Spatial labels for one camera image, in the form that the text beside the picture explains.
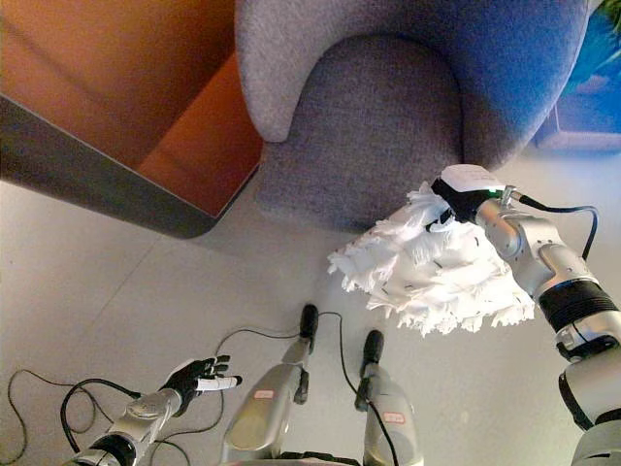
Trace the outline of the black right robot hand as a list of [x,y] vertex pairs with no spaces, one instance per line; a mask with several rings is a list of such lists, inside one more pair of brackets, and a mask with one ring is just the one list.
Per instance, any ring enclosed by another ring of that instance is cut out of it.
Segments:
[[501,198],[505,188],[492,173],[473,164],[448,166],[431,184],[433,193],[461,223],[474,223],[478,208],[489,199]]

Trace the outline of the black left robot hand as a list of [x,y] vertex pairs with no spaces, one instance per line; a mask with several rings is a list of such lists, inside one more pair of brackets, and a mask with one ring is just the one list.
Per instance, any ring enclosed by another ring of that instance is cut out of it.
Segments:
[[193,359],[168,377],[160,389],[172,389],[179,396],[180,406],[175,417],[182,416],[189,404],[204,392],[228,390],[242,384],[241,376],[226,375],[229,361],[229,355]]

